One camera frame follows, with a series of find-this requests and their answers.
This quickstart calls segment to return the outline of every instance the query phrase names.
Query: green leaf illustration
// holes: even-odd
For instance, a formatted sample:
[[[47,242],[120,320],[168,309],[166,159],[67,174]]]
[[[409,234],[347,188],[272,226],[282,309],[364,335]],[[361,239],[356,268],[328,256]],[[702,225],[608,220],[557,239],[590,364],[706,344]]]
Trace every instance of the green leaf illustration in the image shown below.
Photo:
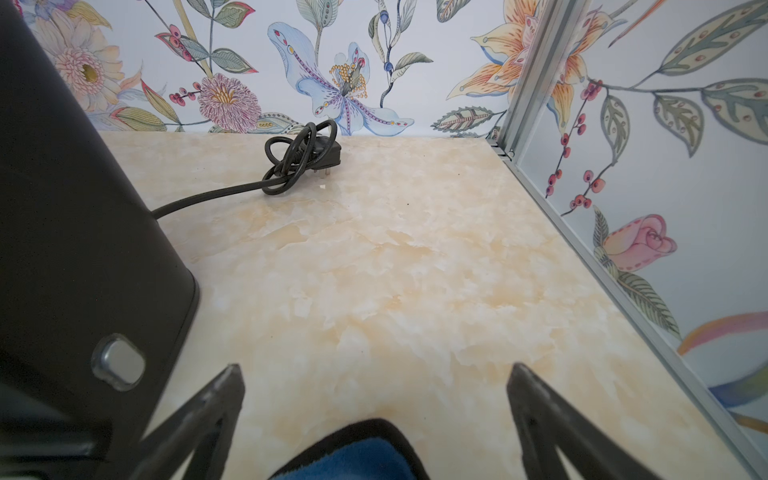
[[[373,47],[376,50],[376,53],[379,54],[379,58],[381,58],[381,61],[386,61],[386,57],[384,56],[384,49],[382,48],[382,43],[379,41],[379,14],[371,18],[371,21],[368,24],[368,36],[373,40]]]
[[[403,55],[397,62],[397,65],[395,65],[395,69],[392,71],[392,81],[402,77],[408,69],[411,68],[411,65],[415,63],[432,63],[432,60],[418,51]]]
[[[248,130],[249,134],[297,134],[304,128],[303,124],[293,120],[285,114],[275,111],[267,112],[259,117],[256,128]],[[224,130],[218,125],[214,125],[208,130],[210,134],[234,134],[233,130]]]
[[[180,46],[179,47],[174,46],[174,43],[171,42],[171,39],[173,37],[174,36],[171,35],[170,33],[158,33],[157,35],[155,35],[155,38],[162,41],[168,48],[171,49],[173,53],[184,58],[184,50]]]
[[[707,20],[685,35],[661,62],[665,75],[691,73],[718,59],[768,21],[768,0],[752,0]]]
[[[336,21],[339,0],[296,0],[299,13],[318,30]]]
[[[646,319],[656,323],[678,339],[683,339],[667,304],[664,303],[650,283],[642,276],[629,272],[619,273],[617,281]]]
[[[256,70],[243,57],[229,48],[217,48],[210,54],[210,57],[216,62],[216,65],[230,73],[256,73]]]
[[[704,115],[698,104],[682,97],[655,95],[654,115],[662,127],[680,138],[692,157],[704,134]]]
[[[602,247],[603,242],[608,238],[611,231],[608,229],[608,220],[599,208],[594,208],[594,233],[592,234],[592,243],[596,247]]]
[[[142,108],[124,107],[112,112],[111,117],[117,118],[131,130],[136,131],[166,131],[168,128],[157,115]]]
[[[600,115],[603,134],[614,155],[611,165],[615,165],[629,140],[629,114],[621,100],[606,95]]]
[[[427,56],[423,53],[414,51],[413,53],[403,55],[402,58],[400,58],[400,60],[397,62],[397,65],[395,65],[395,70],[408,67],[409,65],[413,65],[415,63],[432,63],[432,60],[427,58]]]
[[[437,0],[438,22],[447,22],[453,15],[467,5],[470,0]]]
[[[413,14],[416,11],[416,0],[405,0],[402,4],[402,16],[400,18],[399,31],[405,31],[411,26]]]
[[[253,12],[254,10],[247,3],[231,2],[219,10],[214,20],[227,28],[237,28]]]
[[[208,11],[208,6],[205,5],[205,0],[187,0],[187,3],[190,4],[190,7],[205,15],[206,18],[210,18],[210,12]]]
[[[735,78],[705,87],[701,99],[734,134],[768,145],[768,79]]]
[[[304,128],[304,125],[293,120],[285,114],[274,111],[262,114],[256,123],[256,128],[249,131],[249,134],[287,134],[295,128]]]
[[[460,132],[477,127],[493,116],[493,112],[483,107],[464,107],[450,111],[432,124],[439,131]]]
[[[187,49],[187,51],[190,52],[190,55],[192,55],[192,58],[195,60],[200,61],[208,58],[208,50],[206,50],[205,47],[200,45],[200,43],[197,41],[189,37],[185,37],[184,35],[181,35],[179,41]]]
[[[168,120],[174,121],[178,124],[181,123],[179,116],[176,115],[176,112],[171,107],[171,105],[165,101],[165,98],[162,98],[154,90],[149,88],[143,80],[141,81],[141,88],[144,90],[144,94],[147,95],[147,100],[149,100],[149,103],[154,107],[155,110],[162,113],[163,116],[165,116]]]
[[[613,260],[608,256],[603,247],[594,248],[594,258],[600,262],[600,265],[608,271],[608,274],[613,277],[614,280],[619,278],[619,269]]]

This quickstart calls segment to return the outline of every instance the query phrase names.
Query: coiled cable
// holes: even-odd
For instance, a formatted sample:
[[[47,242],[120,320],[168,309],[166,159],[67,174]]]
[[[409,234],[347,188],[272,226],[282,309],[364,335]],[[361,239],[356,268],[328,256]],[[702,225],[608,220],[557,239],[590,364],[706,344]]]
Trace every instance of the coiled cable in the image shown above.
[[[330,127],[331,132],[328,137],[329,141],[327,142],[326,148],[320,151],[314,158],[311,158],[316,147],[317,132],[327,127]],[[267,195],[279,195],[290,189],[299,180],[299,177],[304,174],[307,168],[314,168],[316,170],[323,168],[323,159],[333,146],[333,142],[336,140],[337,130],[338,127],[336,126],[335,121],[325,120],[318,125],[309,122],[294,139],[288,137],[272,137],[264,144],[264,151],[266,157],[273,163],[273,166],[266,172],[266,174],[264,174],[264,178],[262,178],[261,181],[236,185],[234,187],[220,188],[219,190],[211,190],[202,194],[182,198],[181,200],[176,200],[168,205],[152,210],[152,217],[156,220],[165,217],[176,210],[189,207],[190,205],[213,200],[214,198],[241,194],[251,190],[261,189]],[[288,150],[283,155],[282,160],[277,160],[272,153],[272,145],[278,143],[289,144]]]

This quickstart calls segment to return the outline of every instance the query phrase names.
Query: red berry illustration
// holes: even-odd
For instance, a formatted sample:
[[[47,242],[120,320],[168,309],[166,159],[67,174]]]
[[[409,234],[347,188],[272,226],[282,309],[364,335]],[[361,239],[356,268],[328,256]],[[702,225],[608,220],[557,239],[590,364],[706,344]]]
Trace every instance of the red berry illustration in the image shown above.
[[[596,194],[599,194],[601,190],[603,190],[603,187],[605,187],[605,180],[602,178],[598,178],[594,182],[592,182],[592,191]]]
[[[602,80],[598,80],[596,84],[589,84],[589,87],[588,87],[589,92],[587,94],[587,100],[589,101],[594,100],[600,93],[600,90],[602,90],[603,88],[602,85],[603,85]]]

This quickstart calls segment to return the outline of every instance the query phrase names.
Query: stem illustration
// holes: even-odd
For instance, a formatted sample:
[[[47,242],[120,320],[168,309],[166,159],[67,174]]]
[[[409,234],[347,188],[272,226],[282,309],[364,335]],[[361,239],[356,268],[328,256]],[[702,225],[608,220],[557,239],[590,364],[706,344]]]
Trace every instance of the stem illustration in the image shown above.
[[[574,118],[574,123],[571,126],[571,131],[568,132],[568,140],[571,139],[571,135],[574,133],[574,129],[576,128],[576,123],[578,122],[578,118],[581,116],[581,112],[584,110],[584,106],[587,104],[587,99],[585,98],[583,102],[581,102],[581,108],[578,109],[578,113],[576,114],[576,118]],[[558,160],[558,166],[554,168],[554,172],[557,173],[560,169],[560,163],[563,161],[563,156],[565,156],[565,148],[568,147],[567,145],[563,145],[563,151],[560,153],[560,159]]]
[[[619,9],[617,11],[611,13],[610,17],[611,18],[616,18],[617,16],[621,15],[622,13],[624,13],[624,10],[626,10],[627,8],[630,8],[636,2],[637,2],[637,0],[629,0],[627,3],[625,3],[621,7],[619,7]]]
[[[602,177],[602,176],[603,176],[603,174],[605,173],[605,171],[606,171],[607,169],[609,169],[609,168],[613,167],[614,165],[615,165],[615,163],[614,163],[614,162],[610,162],[608,165],[606,165],[606,166],[605,166],[605,168],[604,168],[603,170],[601,170],[601,171],[600,171],[600,173],[599,173],[599,174],[598,174],[598,175],[597,175],[597,176],[594,178],[594,180],[592,180],[592,181],[589,183],[589,186],[587,186],[587,190],[584,190],[584,193],[582,194],[582,195],[584,195],[584,198],[586,198],[586,197],[587,197],[587,194],[589,193],[589,189],[590,189],[590,188],[592,188],[592,184],[593,184],[595,181],[597,181],[597,180],[598,180],[600,177]],[[564,214],[561,214],[560,216],[561,216],[561,217],[565,217],[566,215],[568,215],[569,213],[571,213],[571,212],[572,212],[572,211],[574,211],[574,210],[576,210],[576,209],[575,209],[575,208],[571,208],[569,211],[565,212]]]
[[[315,63],[320,62],[320,37],[323,35],[323,27],[317,28],[317,40],[315,40]]]
[[[214,13],[216,8],[214,3],[210,3],[210,32],[208,33],[208,59],[210,60],[210,73],[214,72],[214,60],[211,57],[211,52],[214,51]]]
[[[651,73],[650,73],[650,74],[649,74],[649,75],[648,75],[646,78],[643,78],[643,79],[642,79],[642,80],[640,80],[638,83],[636,83],[636,84],[632,85],[630,88],[636,88],[636,87],[638,87],[639,85],[643,84],[643,83],[644,83],[644,82],[645,82],[645,81],[646,81],[648,78],[651,78],[651,77],[653,77],[653,76],[654,76],[655,74],[657,74],[657,73],[659,73],[659,71],[658,71],[658,70],[656,70],[656,71],[652,71],[652,72],[651,72]]]
[[[187,33],[187,37],[197,41],[197,36],[194,34],[194,29],[192,29],[192,24],[190,23],[189,17],[187,17],[187,13],[184,11],[184,6],[181,4],[181,0],[174,0],[174,6],[176,7],[176,11],[179,12],[179,18],[181,18],[181,24]],[[210,67],[208,67],[207,61],[201,60],[200,67],[203,69],[208,78],[212,78],[214,76],[213,72],[210,70]]]
[[[648,75],[646,78],[643,79],[643,81],[646,81],[648,78],[651,77],[651,75]],[[590,82],[597,83],[597,81],[593,80],[592,78],[587,77],[587,79]],[[634,86],[632,86],[632,87],[621,87],[619,85],[609,85],[609,84],[603,84],[603,88],[607,88],[607,89],[610,89],[610,90],[633,91],[634,93],[638,93],[638,94],[666,94],[666,93],[681,93],[681,92],[686,92],[686,91],[702,91],[703,90],[702,87],[653,88],[653,89],[649,89],[649,88],[635,88]]]
[[[144,0],[144,3],[146,3],[146,4],[147,4],[147,6],[148,6],[148,7],[149,7],[149,8],[152,10],[152,12],[155,14],[155,16],[157,16],[157,18],[158,18],[158,19],[159,19],[159,20],[160,20],[160,21],[163,23],[163,26],[165,26],[165,29],[166,29],[166,30],[168,30],[168,31],[170,31],[170,27],[168,26],[168,24],[167,24],[167,23],[165,23],[165,20],[163,20],[163,17],[160,17],[160,14],[159,14],[159,13],[157,13],[157,10],[155,10],[155,9],[154,9],[154,7],[153,7],[153,6],[152,6],[152,4],[149,2],[149,0]],[[195,64],[197,64],[197,66],[198,66],[198,67],[200,67],[200,69],[201,69],[201,70],[203,71],[203,73],[204,73],[204,72],[205,72],[205,68],[203,68],[203,65],[200,65],[200,63],[199,63],[197,60],[195,60],[194,62],[195,62]]]
[[[186,127],[187,125],[201,125],[201,124],[208,124],[208,123],[210,123],[210,120],[193,121],[189,124],[178,123],[178,124],[163,124],[163,125],[180,125],[181,127]]]
[[[386,97],[386,96],[387,96],[387,94],[388,94],[390,91],[392,91],[392,87],[393,87],[393,86],[395,86],[395,82],[394,82],[394,81],[390,81],[390,82],[389,82],[389,86],[387,87],[387,89],[386,89],[386,90],[384,90],[384,93],[382,93],[382,100],[379,102],[379,106],[380,106],[381,108],[384,108],[384,97]]]

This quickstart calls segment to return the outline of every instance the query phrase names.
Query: blue fabric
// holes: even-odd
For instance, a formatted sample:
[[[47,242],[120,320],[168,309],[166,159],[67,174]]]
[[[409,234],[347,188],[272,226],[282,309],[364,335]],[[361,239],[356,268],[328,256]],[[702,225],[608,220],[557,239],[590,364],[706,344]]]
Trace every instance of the blue fabric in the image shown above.
[[[389,442],[365,439],[273,480],[415,480],[415,476]]]

